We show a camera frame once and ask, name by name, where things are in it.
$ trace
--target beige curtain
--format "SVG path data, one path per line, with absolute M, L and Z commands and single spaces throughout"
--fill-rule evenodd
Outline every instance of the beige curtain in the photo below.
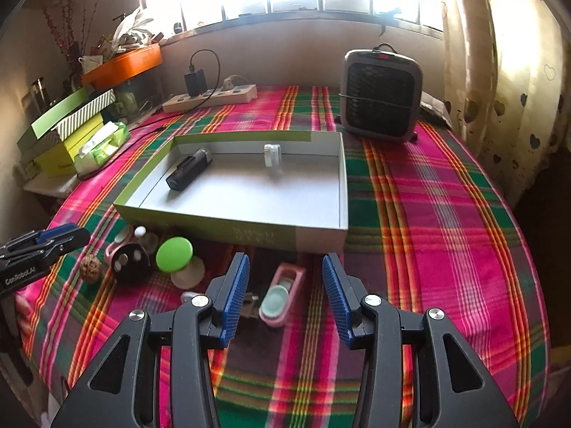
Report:
M 568 43 L 543 0 L 444 0 L 455 131 L 514 207 L 569 121 Z

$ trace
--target window frame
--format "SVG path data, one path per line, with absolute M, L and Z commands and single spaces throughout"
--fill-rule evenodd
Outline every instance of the window frame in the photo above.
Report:
M 139 0 L 142 8 L 146 8 L 146 0 Z M 224 6 L 221 7 L 222 21 L 213 22 L 212 24 L 203 25 L 201 27 L 196 27 L 193 29 L 188 29 L 185 24 L 185 15 L 182 11 L 181 5 L 181 20 L 183 24 L 183 32 L 180 34 L 175 34 L 170 36 L 161 42 L 161 45 L 171 44 L 178 40 L 191 37 L 199 34 L 207 34 L 209 32 L 215 32 L 223 29 L 228 29 L 232 27 L 240 27 L 242 25 L 249 24 L 261 24 L 262 22 L 275 22 L 275 21 L 286 21 L 286 20 L 337 20 L 337 21 L 352 21 L 352 22 L 367 22 L 369 24 L 376 24 L 379 26 L 379 30 L 382 27 L 393 27 L 399 28 L 401 30 L 406 30 L 410 32 L 415 32 L 417 34 L 426 35 L 435 39 L 443 40 L 444 33 L 441 30 L 429 27 L 427 25 L 420 24 L 420 2 L 419 11 L 416 22 L 409 22 L 402 19 L 394 19 L 392 16 L 386 13 L 374 14 L 373 13 L 373 0 L 368 0 L 369 3 L 369 14 L 363 12 L 350 12 L 350 11 L 334 11 L 331 9 L 324 9 L 324 0 L 318 0 L 318 9 L 307 9 L 302 11 L 278 11 L 272 12 L 271 0 L 266 2 L 266 13 L 265 14 L 252 14 L 247 16 L 241 16 L 234 19 L 227 19 L 226 12 L 224 11 Z

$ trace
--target stack of boxes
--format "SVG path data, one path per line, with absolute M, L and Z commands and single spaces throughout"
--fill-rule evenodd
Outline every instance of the stack of boxes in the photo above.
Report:
M 108 90 L 89 98 L 82 88 L 43 114 L 18 140 L 20 166 L 27 178 L 39 172 L 48 177 L 75 173 L 79 149 L 103 127 L 102 111 L 115 101 Z

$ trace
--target orange tray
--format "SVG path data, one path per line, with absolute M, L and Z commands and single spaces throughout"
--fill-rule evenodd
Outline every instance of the orange tray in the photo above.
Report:
M 155 43 L 104 62 L 98 68 L 82 75 L 81 80 L 84 85 L 93 85 L 95 90 L 107 90 L 162 62 L 161 47 Z

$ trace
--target dark floor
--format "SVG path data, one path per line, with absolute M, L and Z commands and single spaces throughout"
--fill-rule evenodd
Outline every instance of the dark floor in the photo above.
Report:
M 559 151 L 514 213 L 545 297 L 551 345 L 571 344 L 571 153 Z

